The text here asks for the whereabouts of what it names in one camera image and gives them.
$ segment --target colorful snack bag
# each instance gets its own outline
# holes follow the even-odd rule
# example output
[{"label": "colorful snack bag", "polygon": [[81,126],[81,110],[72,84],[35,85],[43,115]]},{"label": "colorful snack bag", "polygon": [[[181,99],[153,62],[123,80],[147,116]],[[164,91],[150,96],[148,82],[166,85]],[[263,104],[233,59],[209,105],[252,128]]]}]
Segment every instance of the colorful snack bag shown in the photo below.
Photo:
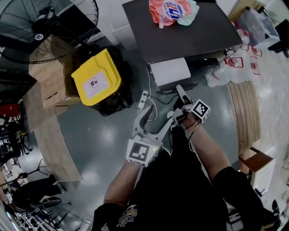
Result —
[{"label": "colorful snack bag", "polygon": [[163,28],[172,25],[176,20],[179,24],[190,25],[199,6],[193,0],[149,0],[149,10],[153,21]]}]

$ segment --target gray floor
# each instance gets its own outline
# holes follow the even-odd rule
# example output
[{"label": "gray floor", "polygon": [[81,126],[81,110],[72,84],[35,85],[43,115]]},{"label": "gray floor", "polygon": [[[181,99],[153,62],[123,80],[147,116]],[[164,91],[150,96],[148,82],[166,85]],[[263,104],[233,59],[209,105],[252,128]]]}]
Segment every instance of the gray floor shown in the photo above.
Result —
[{"label": "gray floor", "polygon": [[[145,63],[139,50],[124,54],[124,60],[132,66],[134,100],[139,101],[143,90],[149,89],[149,79]],[[156,86],[153,81],[152,94]],[[226,86],[209,88],[200,83],[195,89],[187,92],[193,99],[200,98],[211,107],[211,115],[205,122],[207,132],[222,146],[230,162],[238,159],[237,131]],[[173,95],[160,97],[164,102]],[[155,101],[158,109],[156,120],[149,122],[149,130],[157,130],[164,122],[167,112],[172,110],[175,100],[170,105]],[[93,217],[93,212],[103,202],[107,187],[125,161],[128,139],[131,137],[133,120],[137,116],[137,103],[114,115],[103,117],[97,111],[81,103],[71,106],[67,112],[58,117],[61,130],[71,156],[83,177],[82,181],[64,183],[67,192],[60,197],[64,202],[71,202],[69,209],[81,217]],[[32,170],[37,166],[41,154],[37,148],[28,156],[21,158],[25,169]],[[31,180],[43,178],[39,174]],[[69,215],[63,222],[63,228],[75,230],[80,226],[79,218]]]}]

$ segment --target wooden stool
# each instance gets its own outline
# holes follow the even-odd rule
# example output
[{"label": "wooden stool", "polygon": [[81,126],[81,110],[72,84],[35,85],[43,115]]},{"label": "wooden stool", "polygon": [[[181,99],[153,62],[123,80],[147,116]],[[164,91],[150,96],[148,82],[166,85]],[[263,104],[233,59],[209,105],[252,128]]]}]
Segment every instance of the wooden stool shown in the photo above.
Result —
[{"label": "wooden stool", "polygon": [[264,195],[270,186],[275,159],[256,148],[250,149],[256,154],[246,160],[239,156],[239,160],[249,168],[249,181],[253,189],[257,188]]}]

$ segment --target black sleeve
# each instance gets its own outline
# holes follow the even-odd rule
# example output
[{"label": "black sleeve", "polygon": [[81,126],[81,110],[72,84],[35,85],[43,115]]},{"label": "black sleeve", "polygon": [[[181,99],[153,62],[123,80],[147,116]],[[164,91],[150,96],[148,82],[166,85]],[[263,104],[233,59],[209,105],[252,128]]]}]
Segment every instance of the black sleeve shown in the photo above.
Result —
[{"label": "black sleeve", "polygon": [[244,230],[261,230],[264,207],[244,173],[227,167],[215,176],[212,185],[227,203],[239,211]]},{"label": "black sleeve", "polygon": [[118,219],[125,208],[119,204],[105,203],[94,211],[92,231],[100,231],[107,224],[108,228],[116,227]]}]

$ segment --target tiled floor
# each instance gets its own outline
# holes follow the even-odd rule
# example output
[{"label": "tiled floor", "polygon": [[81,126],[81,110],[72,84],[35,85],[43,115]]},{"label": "tiled floor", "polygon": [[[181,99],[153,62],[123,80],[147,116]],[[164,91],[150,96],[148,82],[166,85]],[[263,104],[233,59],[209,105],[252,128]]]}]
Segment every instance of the tiled floor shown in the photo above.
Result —
[{"label": "tiled floor", "polygon": [[[148,78],[144,62],[138,50],[124,55],[134,71],[133,91],[137,101],[142,90],[148,89]],[[283,54],[264,51],[259,62],[261,76],[254,79],[261,118],[261,136],[255,147],[276,158],[275,172],[270,191],[263,197],[270,207],[271,201],[281,198],[288,187],[286,183],[289,171],[282,169],[287,152],[289,137],[289,61]],[[193,99],[201,98],[211,106],[212,113],[205,123],[209,134],[217,140],[230,161],[238,159],[237,132],[226,86],[209,88],[201,82],[198,87],[188,92]],[[168,101],[172,96],[163,97]],[[156,130],[173,103],[164,106],[156,102],[158,118],[149,124]],[[125,160],[127,139],[131,136],[132,121],[137,115],[135,108],[125,109],[109,117],[102,117],[98,112],[84,105],[77,104],[58,117],[62,133],[71,156],[81,173],[83,180],[65,183],[67,192],[60,197],[64,202],[71,202],[69,209],[80,217],[93,217],[94,210],[102,204],[105,191],[121,168]],[[33,134],[31,141],[34,151],[20,158],[26,171],[34,170],[41,154],[37,149]],[[34,174],[30,180],[45,176]],[[63,228],[76,230],[80,226],[79,218],[69,214],[63,222]]]},{"label": "tiled floor", "polygon": [[254,145],[257,149],[276,159],[270,190],[262,198],[266,207],[272,200],[286,202],[289,196],[288,144],[289,144],[289,59],[281,52],[267,49],[258,65],[261,76],[254,78],[261,120],[261,139]]}]

